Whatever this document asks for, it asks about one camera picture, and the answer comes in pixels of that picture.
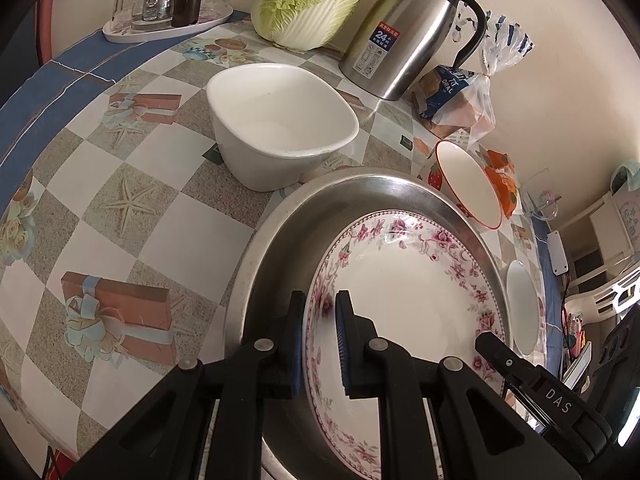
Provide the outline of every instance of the wall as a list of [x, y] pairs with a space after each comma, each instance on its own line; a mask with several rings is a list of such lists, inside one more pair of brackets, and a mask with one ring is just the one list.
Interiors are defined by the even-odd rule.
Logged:
[[[113, 0], [56, 0], [54, 53], [101, 27]], [[253, 0], [232, 0], [250, 10]], [[367, 9], [362, 0], [335, 38], [345, 47]], [[519, 65], [492, 79], [497, 127], [486, 138], [508, 152], [521, 180], [549, 167], [566, 218], [607, 189], [620, 160], [640, 156], [640, 60], [600, 0], [478, 0], [517, 20], [536, 43]], [[430, 64], [451, 63], [450, 41]], [[465, 65], [478, 66], [476, 56]]]

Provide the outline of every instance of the white bowl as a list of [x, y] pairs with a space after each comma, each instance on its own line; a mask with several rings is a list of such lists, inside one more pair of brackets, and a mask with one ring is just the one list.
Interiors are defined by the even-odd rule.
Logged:
[[229, 171], [249, 189], [290, 186], [358, 134], [351, 107], [318, 76], [257, 63], [207, 84], [211, 122]]
[[418, 178], [487, 229], [500, 227], [502, 208], [494, 185], [474, 158], [457, 144], [449, 140], [437, 142]]
[[512, 261], [502, 270], [504, 288], [507, 292], [509, 322], [516, 351], [530, 355], [538, 342], [540, 332], [540, 310], [538, 293], [524, 264]]

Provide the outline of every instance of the thermos label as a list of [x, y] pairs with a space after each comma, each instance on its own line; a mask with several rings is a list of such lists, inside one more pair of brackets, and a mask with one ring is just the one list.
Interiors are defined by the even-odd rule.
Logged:
[[371, 79], [371, 76], [399, 37], [400, 32], [398, 30], [395, 30], [385, 22], [378, 23], [376, 30], [373, 31], [363, 51], [353, 64], [353, 69], [367, 79]]

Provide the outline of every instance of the small white dish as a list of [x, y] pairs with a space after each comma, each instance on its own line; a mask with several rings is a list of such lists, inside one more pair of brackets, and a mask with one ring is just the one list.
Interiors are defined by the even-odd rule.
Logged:
[[254, 191], [290, 186], [358, 134], [356, 114], [315, 74], [245, 64], [207, 84], [216, 142], [229, 171]]
[[418, 178], [487, 229], [500, 227], [502, 208], [494, 185], [474, 158], [457, 144], [437, 142]]
[[334, 298], [348, 290], [354, 312], [413, 356], [462, 359], [498, 394], [503, 379], [475, 350], [492, 331], [504, 341], [494, 294], [466, 247], [431, 219], [405, 211], [370, 213], [332, 242], [313, 277], [303, 318], [303, 371], [321, 433], [353, 472], [379, 480], [377, 399], [344, 395]]
[[507, 292], [513, 344], [517, 352], [528, 356], [534, 351], [540, 333], [540, 308], [536, 287], [524, 264], [519, 260], [512, 261], [502, 270], [502, 279]]
[[113, 32], [111, 30], [111, 21], [104, 24], [102, 33], [107, 41], [111, 43], [143, 43], [145, 41], [166, 40], [167, 38], [179, 38], [188, 34], [199, 34], [205, 30], [221, 25], [229, 19], [234, 12], [231, 6], [226, 6], [226, 11], [216, 20], [209, 22], [198, 22], [186, 27], [172, 27], [165, 30], [153, 30], [151, 32], [132, 32], [130, 29]]

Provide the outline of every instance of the plastic chair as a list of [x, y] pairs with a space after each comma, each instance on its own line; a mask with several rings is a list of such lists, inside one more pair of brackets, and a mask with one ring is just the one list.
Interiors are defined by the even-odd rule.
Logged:
[[613, 197], [610, 192], [583, 212], [562, 224], [558, 228], [558, 231], [562, 232], [585, 216], [588, 216], [589, 220], [591, 220], [591, 225], [596, 233], [603, 264], [597, 269], [571, 280], [569, 282], [569, 288], [586, 282], [606, 270], [612, 269], [618, 263], [623, 262], [634, 254], [631, 238], [629, 238], [629, 234], [626, 232], [625, 223], [622, 220], [622, 216], [620, 216], [620, 211], [616, 203], [613, 202]]
[[627, 267], [617, 278], [595, 290], [566, 299], [569, 314], [582, 313], [584, 323], [598, 323], [620, 314], [640, 301], [640, 262]]

